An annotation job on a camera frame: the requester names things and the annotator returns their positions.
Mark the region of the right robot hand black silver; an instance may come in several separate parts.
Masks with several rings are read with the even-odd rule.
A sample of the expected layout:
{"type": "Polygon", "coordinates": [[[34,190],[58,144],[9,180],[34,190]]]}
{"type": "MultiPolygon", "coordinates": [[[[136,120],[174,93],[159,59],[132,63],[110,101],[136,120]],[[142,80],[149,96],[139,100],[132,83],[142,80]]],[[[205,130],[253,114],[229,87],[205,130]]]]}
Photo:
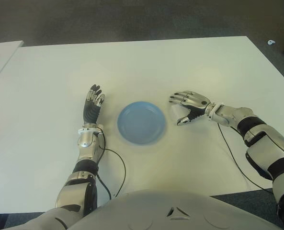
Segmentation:
{"type": "Polygon", "coordinates": [[[192,91],[175,92],[169,97],[169,103],[178,104],[189,110],[188,115],[177,120],[177,126],[183,126],[204,115],[206,108],[211,104],[207,97],[192,91]]]}

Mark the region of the left robot hand black silver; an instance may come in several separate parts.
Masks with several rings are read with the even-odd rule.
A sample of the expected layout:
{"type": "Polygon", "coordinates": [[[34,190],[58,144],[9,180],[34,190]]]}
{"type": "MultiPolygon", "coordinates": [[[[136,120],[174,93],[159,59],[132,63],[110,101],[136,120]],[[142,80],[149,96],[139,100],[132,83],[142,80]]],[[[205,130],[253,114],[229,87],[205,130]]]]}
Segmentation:
{"type": "Polygon", "coordinates": [[[100,85],[92,85],[87,93],[83,108],[83,121],[85,124],[97,123],[97,119],[104,101],[105,94],[102,93],[100,85]]]}

